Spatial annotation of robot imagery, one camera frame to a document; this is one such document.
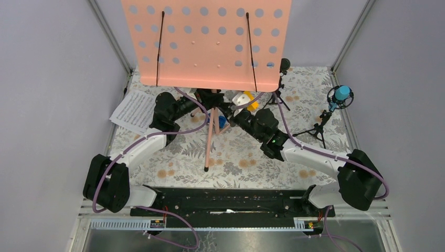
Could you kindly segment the pink music stand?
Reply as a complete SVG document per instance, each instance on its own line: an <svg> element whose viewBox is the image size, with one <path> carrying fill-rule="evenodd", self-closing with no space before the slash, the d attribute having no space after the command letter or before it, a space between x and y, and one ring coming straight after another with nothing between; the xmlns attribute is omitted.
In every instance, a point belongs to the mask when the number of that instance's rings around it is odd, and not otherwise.
<svg viewBox="0 0 445 252"><path fill-rule="evenodd" d="M147 86L274 92L290 1L123 1Z"/></svg>

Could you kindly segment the sheet music page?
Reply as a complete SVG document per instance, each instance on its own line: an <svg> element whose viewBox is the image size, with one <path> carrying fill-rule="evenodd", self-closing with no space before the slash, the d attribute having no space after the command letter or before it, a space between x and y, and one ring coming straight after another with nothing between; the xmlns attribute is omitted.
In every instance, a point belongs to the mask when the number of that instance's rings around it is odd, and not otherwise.
<svg viewBox="0 0 445 252"><path fill-rule="evenodd" d="M133 133L145 133L153 120L156 95L140 90L130 91L109 120Z"/></svg>

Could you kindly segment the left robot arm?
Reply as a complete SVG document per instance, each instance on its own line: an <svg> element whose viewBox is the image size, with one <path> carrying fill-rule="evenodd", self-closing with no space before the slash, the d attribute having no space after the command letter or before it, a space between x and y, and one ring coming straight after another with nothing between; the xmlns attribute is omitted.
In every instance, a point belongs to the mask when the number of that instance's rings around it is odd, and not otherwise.
<svg viewBox="0 0 445 252"><path fill-rule="evenodd" d="M224 102L221 91L196 89L191 94L183 91L179 99L169 92L155 98L153 119L147 131L123 150L111 155L96 155L89 167L83 196L92 202L94 213L117 213L126 206L142 206L151 216L158 215L163 202L157 191L149 186L132 186L130 173L155 152L168 146L183 134L176 120L199 108L207 111Z"/></svg>

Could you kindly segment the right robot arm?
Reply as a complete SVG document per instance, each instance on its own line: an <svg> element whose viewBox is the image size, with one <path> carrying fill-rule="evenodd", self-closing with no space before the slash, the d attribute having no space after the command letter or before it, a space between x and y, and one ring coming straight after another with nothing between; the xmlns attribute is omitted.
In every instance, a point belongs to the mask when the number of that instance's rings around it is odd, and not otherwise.
<svg viewBox="0 0 445 252"><path fill-rule="evenodd" d="M246 109L238 111L228 102L219 105L218 109L231 126L239 126L260 142L265 156L302 164L335 179L333 183L311 186L306 190L307 198L301 202L305 215L314 216L322 208L340 203L367 211L374 200L385 198L389 193L383 176L362 150L334 152L299 141L288 131L278 128L279 122L270 109L252 114Z"/></svg>

